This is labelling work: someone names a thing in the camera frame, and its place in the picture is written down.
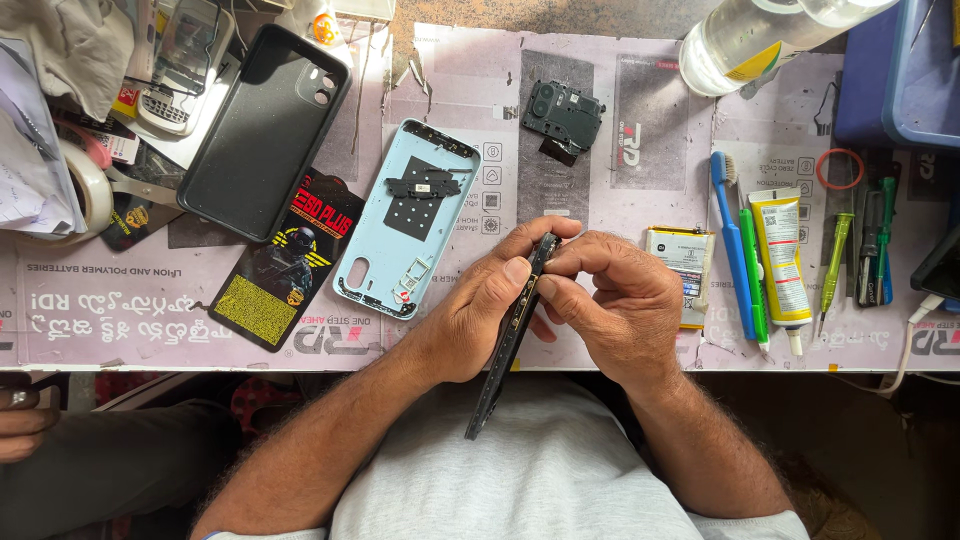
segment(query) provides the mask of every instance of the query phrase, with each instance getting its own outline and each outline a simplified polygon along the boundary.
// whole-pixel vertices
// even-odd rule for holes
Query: light blue phone back cover
[[[430,132],[436,137],[426,135]],[[481,162],[480,153],[472,146],[413,118],[404,120],[396,130],[360,223],[341,258],[333,290],[398,319],[412,318],[440,262]],[[449,172],[424,170],[426,168]],[[455,172],[455,169],[470,172]],[[388,191],[387,179],[423,177],[429,180],[431,174],[434,180],[458,182],[460,193],[418,200],[395,198]],[[370,268],[354,288],[348,284],[348,274],[358,258],[365,258]]]

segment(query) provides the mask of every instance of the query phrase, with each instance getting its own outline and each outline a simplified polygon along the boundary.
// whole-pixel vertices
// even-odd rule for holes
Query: green tool
[[[754,216],[750,209],[740,211],[740,236],[743,238],[743,256],[747,262],[747,283],[750,285],[750,304],[756,329],[756,344],[764,353],[770,352],[770,337],[767,335],[767,303],[763,298],[763,267],[756,260],[756,233]]]
[[[840,257],[843,256],[843,246],[847,243],[847,233],[850,232],[850,223],[855,216],[851,213],[837,213],[837,226],[833,230],[833,252],[830,253],[830,266],[827,276],[824,277],[824,287],[820,290],[820,328],[817,335],[824,331],[824,321],[827,319],[827,310],[833,303],[833,291],[837,286],[837,275],[840,273]]]
[[[890,224],[894,221],[894,201],[897,198],[897,179],[888,176],[880,181],[883,193],[883,221],[876,235],[876,283],[883,284],[883,272],[886,267],[887,244],[890,243]]]

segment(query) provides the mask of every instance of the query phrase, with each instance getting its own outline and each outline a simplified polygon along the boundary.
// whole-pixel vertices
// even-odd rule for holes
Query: hand
[[[571,279],[581,271],[593,275],[592,298]],[[587,231],[557,250],[544,272],[537,290],[547,315],[583,337],[607,377],[644,392],[678,380],[684,289],[662,260],[618,236]]]
[[[489,255],[474,262],[446,298],[397,345],[410,370],[424,383],[464,382],[476,377],[493,354],[500,320],[530,279],[527,258],[544,233],[570,238],[579,221],[557,215],[539,217],[513,229]],[[543,341],[557,336],[539,317],[530,330]]]
[[[36,409],[39,394],[30,389],[25,373],[0,375],[0,463],[14,463],[32,454],[43,432],[56,424],[60,412]]]

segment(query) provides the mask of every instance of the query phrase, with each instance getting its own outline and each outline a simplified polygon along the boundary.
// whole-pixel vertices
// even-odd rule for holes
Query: yellow glue tube
[[[757,191],[747,199],[754,214],[770,320],[786,328],[790,353],[801,356],[800,328],[813,318],[800,273],[800,188]]]

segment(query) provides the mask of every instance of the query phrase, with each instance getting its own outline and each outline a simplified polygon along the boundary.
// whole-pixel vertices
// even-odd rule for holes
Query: cloth
[[[610,411],[563,376],[512,374],[477,440],[467,441],[484,376],[438,386],[397,419],[337,505],[331,540],[807,538],[791,511],[742,520],[688,514]],[[326,533],[261,538],[322,540]]]
[[[30,457],[0,465],[0,538],[38,540],[202,495],[240,429],[212,402],[64,414]]]
[[[133,53],[133,25],[111,0],[0,0],[0,37],[30,45],[43,93],[107,120]]]

